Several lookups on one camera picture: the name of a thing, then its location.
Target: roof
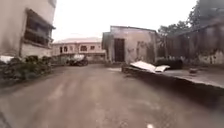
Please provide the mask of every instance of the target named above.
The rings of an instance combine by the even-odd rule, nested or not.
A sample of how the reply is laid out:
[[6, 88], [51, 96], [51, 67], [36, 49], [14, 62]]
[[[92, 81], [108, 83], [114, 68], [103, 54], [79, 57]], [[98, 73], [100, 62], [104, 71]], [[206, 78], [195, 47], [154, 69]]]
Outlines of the roof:
[[140, 30], [146, 30], [146, 31], [156, 32], [156, 30], [153, 30], [153, 29], [138, 28], [138, 27], [131, 27], [131, 26], [110, 26], [110, 28], [112, 28], [112, 27], [116, 27], [116, 28], [131, 28], [131, 29], [140, 29]]
[[53, 42], [53, 44], [68, 44], [68, 43], [101, 43], [101, 38], [88, 37], [88, 38], [68, 38]]

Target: window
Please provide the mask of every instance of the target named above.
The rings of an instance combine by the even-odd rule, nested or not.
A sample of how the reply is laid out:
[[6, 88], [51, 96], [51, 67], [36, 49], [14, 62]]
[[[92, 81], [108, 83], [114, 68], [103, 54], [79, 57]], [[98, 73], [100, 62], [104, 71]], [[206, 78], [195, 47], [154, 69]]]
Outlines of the window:
[[60, 53], [62, 53], [63, 52], [63, 48], [62, 47], [60, 47]]
[[81, 51], [87, 51], [87, 47], [86, 46], [81, 46]]
[[67, 52], [67, 51], [68, 51], [68, 47], [65, 46], [65, 47], [64, 47], [64, 52]]
[[33, 10], [27, 10], [27, 21], [25, 34], [23, 37], [24, 43], [30, 43], [37, 46], [48, 47], [48, 44], [52, 42], [51, 31], [53, 26], [47, 23]]
[[73, 47], [72, 46], [70, 46], [70, 51], [73, 51]]
[[56, 0], [48, 0], [48, 2], [52, 7], [56, 7]]
[[94, 50], [94, 49], [95, 49], [95, 46], [91, 46], [90, 49], [91, 49], [91, 50]]

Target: building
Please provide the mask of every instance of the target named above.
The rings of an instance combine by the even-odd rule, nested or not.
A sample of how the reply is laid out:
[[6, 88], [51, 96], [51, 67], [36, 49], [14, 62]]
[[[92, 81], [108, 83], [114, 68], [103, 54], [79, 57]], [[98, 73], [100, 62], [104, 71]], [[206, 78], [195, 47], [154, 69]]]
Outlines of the building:
[[111, 26], [103, 33], [103, 49], [110, 63], [142, 60], [153, 63], [156, 57], [157, 32], [151, 29]]
[[50, 56], [56, 0], [1, 0], [0, 55]]
[[100, 38], [72, 38], [52, 43], [52, 56], [72, 57], [84, 54], [89, 61], [103, 61], [105, 50], [102, 50]]

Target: wet ground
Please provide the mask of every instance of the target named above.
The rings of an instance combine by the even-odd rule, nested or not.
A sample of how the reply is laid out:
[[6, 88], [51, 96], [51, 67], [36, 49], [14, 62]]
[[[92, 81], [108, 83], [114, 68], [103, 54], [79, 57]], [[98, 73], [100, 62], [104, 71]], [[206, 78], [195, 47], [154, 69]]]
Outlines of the wet ground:
[[64, 67], [26, 85], [1, 96], [9, 128], [224, 127], [219, 110], [101, 65]]

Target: car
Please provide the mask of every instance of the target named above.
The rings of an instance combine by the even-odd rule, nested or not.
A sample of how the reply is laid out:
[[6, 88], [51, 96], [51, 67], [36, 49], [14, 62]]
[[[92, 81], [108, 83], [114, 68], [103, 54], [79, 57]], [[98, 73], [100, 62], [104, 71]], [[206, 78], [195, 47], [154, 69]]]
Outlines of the car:
[[83, 54], [76, 54], [72, 56], [68, 61], [67, 64], [70, 66], [87, 66], [88, 59]]

